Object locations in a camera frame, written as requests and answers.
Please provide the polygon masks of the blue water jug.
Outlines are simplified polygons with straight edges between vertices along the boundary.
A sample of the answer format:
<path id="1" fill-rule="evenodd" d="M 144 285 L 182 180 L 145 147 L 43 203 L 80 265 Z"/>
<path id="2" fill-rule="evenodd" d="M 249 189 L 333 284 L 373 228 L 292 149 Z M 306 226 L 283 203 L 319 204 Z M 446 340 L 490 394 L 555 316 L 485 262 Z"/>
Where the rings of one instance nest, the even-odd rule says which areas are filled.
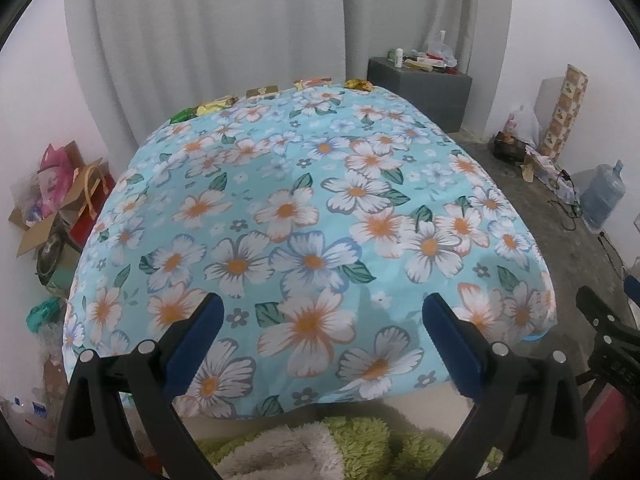
<path id="1" fill-rule="evenodd" d="M 597 166 L 591 181 L 580 196 L 582 220 L 591 232 L 600 232 L 615 207 L 626 193 L 622 179 L 624 163 L 619 159 L 614 166 Z"/>

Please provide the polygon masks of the green fluffy sleeve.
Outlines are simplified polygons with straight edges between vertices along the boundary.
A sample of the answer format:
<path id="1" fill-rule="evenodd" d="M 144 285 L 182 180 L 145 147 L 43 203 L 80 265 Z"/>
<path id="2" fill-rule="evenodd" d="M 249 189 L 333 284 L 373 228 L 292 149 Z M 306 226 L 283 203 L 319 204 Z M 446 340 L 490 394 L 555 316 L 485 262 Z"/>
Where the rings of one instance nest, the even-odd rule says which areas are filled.
<path id="1" fill-rule="evenodd" d="M 198 442 L 224 479 L 423 479 L 450 437 L 402 432 L 376 417 L 328 417 Z"/>

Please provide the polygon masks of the red gift bag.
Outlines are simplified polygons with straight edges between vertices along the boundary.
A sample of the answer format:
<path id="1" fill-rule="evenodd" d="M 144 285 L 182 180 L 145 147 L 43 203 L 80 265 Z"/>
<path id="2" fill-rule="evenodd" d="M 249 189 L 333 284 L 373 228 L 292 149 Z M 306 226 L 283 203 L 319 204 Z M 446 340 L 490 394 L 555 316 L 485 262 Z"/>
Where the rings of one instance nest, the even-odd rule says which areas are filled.
<path id="1" fill-rule="evenodd" d="M 96 225 L 99 214 L 110 196 L 115 181 L 109 172 L 100 166 L 91 166 L 82 178 L 80 206 L 76 218 L 70 224 L 70 239 L 79 247 L 84 247 Z"/>

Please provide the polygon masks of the brown cardboard box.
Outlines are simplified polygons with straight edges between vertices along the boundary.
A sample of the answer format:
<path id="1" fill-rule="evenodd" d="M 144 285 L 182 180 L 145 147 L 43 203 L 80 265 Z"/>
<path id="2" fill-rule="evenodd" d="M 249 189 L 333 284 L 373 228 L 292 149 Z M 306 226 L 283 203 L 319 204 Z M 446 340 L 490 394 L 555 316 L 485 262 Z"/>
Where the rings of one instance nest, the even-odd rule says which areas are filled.
<path id="1" fill-rule="evenodd" d="M 85 162 L 75 142 L 63 146 L 75 168 L 73 185 L 67 192 L 60 209 L 50 216 L 43 217 L 41 196 L 37 181 L 37 169 L 12 185 L 11 193 L 14 208 L 9 215 L 9 222 L 21 231 L 20 244 L 16 255 L 21 257 L 42 247 L 56 229 L 63 233 L 70 232 L 70 224 L 76 218 L 80 206 L 82 178 L 91 166 L 100 166 L 103 172 L 110 172 L 108 162 L 99 157 L 92 162 Z"/>

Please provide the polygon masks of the pink gift bag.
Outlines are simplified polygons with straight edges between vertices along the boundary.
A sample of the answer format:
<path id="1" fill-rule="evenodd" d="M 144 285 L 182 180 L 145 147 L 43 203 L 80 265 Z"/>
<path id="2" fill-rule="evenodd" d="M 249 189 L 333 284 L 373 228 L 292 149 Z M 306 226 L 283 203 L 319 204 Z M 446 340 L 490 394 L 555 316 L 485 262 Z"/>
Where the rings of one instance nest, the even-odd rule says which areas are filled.
<path id="1" fill-rule="evenodd" d="M 75 168 L 64 148 L 49 144 L 42 155 L 37 181 L 43 217 L 58 211 L 73 185 Z"/>

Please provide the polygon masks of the floral light blue tablecloth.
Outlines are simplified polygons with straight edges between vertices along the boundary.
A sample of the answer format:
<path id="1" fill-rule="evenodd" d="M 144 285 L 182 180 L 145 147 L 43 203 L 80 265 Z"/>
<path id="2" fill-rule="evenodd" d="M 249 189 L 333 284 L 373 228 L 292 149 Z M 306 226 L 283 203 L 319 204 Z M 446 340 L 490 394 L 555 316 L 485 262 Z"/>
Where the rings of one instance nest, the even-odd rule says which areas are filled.
<path id="1" fill-rule="evenodd" d="M 556 321 L 523 219 L 463 148 L 382 88 L 290 89 L 154 131 L 117 180 L 70 288 L 62 356 L 130 352 L 207 294 L 224 322 L 183 416 L 249 419 L 443 382 L 439 294 L 488 340 Z"/>

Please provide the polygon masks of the dark grey cabinet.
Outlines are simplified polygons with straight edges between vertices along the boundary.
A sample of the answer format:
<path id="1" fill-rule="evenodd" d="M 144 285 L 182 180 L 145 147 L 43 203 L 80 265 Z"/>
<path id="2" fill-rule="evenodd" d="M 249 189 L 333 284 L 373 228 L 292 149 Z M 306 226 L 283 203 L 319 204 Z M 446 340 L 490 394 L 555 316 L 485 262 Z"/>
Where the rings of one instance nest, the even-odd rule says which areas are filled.
<path id="1" fill-rule="evenodd" d="M 367 80 L 410 102 L 443 132 L 461 129 L 472 88 L 469 75 L 397 68 L 387 58 L 370 58 Z"/>

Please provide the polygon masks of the green snack packet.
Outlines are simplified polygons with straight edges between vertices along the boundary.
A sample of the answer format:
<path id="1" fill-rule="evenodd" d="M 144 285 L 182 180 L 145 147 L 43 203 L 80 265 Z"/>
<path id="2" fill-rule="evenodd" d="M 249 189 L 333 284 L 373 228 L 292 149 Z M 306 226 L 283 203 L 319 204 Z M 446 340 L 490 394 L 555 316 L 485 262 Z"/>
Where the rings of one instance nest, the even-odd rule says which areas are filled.
<path id="1" fill-rule="evenodd" d="M 171 124 L 178 124 L 178 122 L 187 122 L 188 120 L 191 120 L 196 116 L 197 110 L 198 109 L 196 107 L 188 107 L 184 110 L 180 110 L 180 112 L 169 119 L 169 122 Z"/>

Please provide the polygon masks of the clear plastic bag on cabinet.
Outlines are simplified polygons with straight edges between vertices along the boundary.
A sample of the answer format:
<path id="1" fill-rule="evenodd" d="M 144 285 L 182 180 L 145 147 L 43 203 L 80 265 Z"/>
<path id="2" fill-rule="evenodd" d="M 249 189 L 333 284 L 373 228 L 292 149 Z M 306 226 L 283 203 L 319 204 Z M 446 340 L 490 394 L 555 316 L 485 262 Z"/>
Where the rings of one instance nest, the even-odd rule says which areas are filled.
<path id="1" fill-rule="evenodd" d="M 438 35 L 431 40 L 426 47 L 426 57 L 435 67 L 456 68 L 458 61 L 454 56 L 454 51 L 446 45 L 446 32 L 441 30 Z"/>

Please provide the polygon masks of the gold box packet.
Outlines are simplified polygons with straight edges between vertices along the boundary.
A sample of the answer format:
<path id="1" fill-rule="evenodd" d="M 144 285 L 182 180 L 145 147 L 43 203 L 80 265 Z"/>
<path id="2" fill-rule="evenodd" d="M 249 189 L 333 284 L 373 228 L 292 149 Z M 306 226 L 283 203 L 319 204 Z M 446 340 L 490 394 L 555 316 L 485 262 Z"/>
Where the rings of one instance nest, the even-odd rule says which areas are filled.
<path id="1" fill-rule="evenodd" d="M 273 99 L 279 93 L 279 87 L 275 84 L 273 86 L 263 86 L 254 89 L 247 90 L 246 98 L 251 99 Z"/>

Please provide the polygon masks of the white small bottle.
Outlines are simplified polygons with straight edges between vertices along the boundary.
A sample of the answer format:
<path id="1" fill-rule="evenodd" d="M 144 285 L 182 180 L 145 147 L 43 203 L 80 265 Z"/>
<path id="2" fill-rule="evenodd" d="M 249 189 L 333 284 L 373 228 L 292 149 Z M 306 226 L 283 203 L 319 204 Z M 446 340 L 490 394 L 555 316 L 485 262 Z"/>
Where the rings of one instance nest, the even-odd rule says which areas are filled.
<path id="1" fill-rule="evenodd" d="M 404 50 L 397 48 L 394 53 L 394 66 L 401 68 L 404 65 Z"/>

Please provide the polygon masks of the crumpled gold wrapper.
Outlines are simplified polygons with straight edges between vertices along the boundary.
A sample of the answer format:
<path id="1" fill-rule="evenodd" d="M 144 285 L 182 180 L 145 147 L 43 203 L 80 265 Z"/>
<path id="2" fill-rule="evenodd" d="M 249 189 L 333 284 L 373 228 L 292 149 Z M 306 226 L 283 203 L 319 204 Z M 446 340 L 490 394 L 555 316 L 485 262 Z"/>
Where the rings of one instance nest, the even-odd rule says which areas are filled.
<path id="1" fill-rule="evenodd" d="M 367 79 L 352 78 L 347 79 L 344 82 L 344 87 L 349 90 L 371 92 L 374 88 L 374 85 L 371 84 Z"/>

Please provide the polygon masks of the grey curtain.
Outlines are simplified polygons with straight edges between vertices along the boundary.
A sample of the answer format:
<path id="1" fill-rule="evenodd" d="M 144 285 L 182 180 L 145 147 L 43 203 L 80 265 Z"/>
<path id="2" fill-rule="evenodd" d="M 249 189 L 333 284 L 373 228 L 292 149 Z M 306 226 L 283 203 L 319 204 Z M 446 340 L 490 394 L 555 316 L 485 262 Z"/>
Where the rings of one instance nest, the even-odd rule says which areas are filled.
<path id="1" fill-rule="evenodd" d="M 440 32 L 487 124 L 512 0 L 64 0 L 82 92 L 111 162 L 126 166 L 177 110 L 263 84 L 362 77 L 370 58 Z"/>

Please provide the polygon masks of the orange yellow snack packet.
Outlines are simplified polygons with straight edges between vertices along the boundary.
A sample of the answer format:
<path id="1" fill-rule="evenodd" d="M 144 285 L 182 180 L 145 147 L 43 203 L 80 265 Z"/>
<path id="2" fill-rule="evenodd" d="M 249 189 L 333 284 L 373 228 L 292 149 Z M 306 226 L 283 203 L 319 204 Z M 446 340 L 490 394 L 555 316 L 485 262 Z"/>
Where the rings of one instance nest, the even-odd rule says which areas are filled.
<path id="1" fill-rule="evenodd" d="M 310 88 L 329 87 L 331 84 L 331 77 L 299 79 L 298 81 L 294 82 L 294 88 L 296 90 L 305 90 Z"/>

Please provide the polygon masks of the white bag by wall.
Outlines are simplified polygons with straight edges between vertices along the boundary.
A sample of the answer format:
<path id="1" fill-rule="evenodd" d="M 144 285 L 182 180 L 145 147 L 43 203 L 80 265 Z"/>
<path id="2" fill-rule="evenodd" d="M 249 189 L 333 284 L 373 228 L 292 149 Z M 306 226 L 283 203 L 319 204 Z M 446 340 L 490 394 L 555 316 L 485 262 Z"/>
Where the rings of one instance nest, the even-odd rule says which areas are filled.
<path id="1" fill-rule="evenodd" d="M 509 114 L 502 131 L 536 148 L 541 128 L 534 110 L 528 105 L 521 105 Z"/>

